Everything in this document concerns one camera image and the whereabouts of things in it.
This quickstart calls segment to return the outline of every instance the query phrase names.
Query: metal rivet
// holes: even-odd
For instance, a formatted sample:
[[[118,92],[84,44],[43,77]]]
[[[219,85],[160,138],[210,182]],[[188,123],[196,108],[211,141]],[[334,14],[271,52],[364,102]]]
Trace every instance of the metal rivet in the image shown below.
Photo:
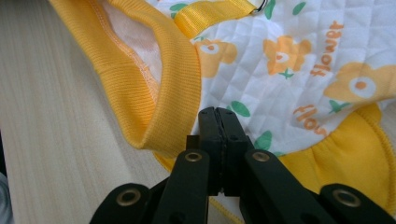
[[[253,159],[256,161],[269,161],[270,156],[263,152],[255,152],[253,153]]]
[[[187,161],[200,161],[202,156],[199,153],[190,152],[184,158],[186,158]]]
[[[342,204],[344,204],[344,205],[346,205],[346,206],[349,206],[349,207],[359,207],[359,206],[361,206],[361,200],[360,200],[358,197],[356,197],[355,194],[353,194],[353,193],[351,193],[351,192],[349,192],[349,191],[347,191],[347,190],[344,190],[344,189],[335,189],[335,190],[332,192],[332,196],[333,196],[339,203],[342,203]]]
[[[117,203],[120,206],[129,206],[139,202],[141,197],[138,189],[126,189],[117,196]]]

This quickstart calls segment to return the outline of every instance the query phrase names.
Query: clamp jaw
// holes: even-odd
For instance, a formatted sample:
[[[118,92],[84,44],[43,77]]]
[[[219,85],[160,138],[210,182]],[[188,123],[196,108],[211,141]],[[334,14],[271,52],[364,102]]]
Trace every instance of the clamp jaw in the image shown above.
[[[91,223],[202,224],[208,196],[219,192],[240,197],[246,223],[396,223],[351,187],[305,189],[275,155],[254,148],[234,112],[209,107],[198,119],[200,135],[187,137],[168,178],[152,189],[117,187]]]

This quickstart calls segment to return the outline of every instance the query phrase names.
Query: yellow ribbed trim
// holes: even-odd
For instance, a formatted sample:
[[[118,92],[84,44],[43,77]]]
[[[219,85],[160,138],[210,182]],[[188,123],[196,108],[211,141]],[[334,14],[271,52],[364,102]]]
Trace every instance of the yellow ribbed trim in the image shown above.
[[[163,62],[156,105],[141,60],[132,49],[122,50],[125,45],[109,28],[101,6],[94,0],[51,0],[99,74],[127,141],[175,157],[185,148],[201,100],[196,51],[171,20],[144,0],[109,2],[132,20],[147,25],[156,36]]]
[[[199,1],[183,7],[175,16],[175,24],[186,37],[193,38],[209,26],[243,18],[254,9],[247,0]]]
[[[279,159],[316,193],[331,183],[349,185],[394,215],[396,162],[390,141],[378,125],[380,120],[378,106],[368,105],[350,114],[323,141]],[[172,170],[175,161],[154,156],[166,170]],[[233,222],[241,222],[215,199],[210,202]]]

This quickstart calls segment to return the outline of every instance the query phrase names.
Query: light wood surface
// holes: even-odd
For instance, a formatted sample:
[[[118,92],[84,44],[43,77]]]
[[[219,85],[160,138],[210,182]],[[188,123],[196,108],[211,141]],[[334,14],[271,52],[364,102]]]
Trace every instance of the light wood surface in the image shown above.
[[[396,104],[384,116],[396,139]],[[115,187],[168,176],[123,139],[90,62],[47,1],[0,1],[0,128],[16,223],[88,223]],[[228,223],[210,209],[209,223]]]

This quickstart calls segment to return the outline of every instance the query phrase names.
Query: white quilted fabric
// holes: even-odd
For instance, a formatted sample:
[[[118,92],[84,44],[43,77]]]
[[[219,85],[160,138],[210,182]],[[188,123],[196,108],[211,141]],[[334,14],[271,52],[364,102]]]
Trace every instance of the white quilted fabric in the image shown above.
[[[172,17],[173,6],[191,2],[155,7]],[[272,0],[268,7],[191,40],[203,69],[201,109],[234,110],[256,147],[283,155],[313,146],[357,107],[395,96],[396,1]]]

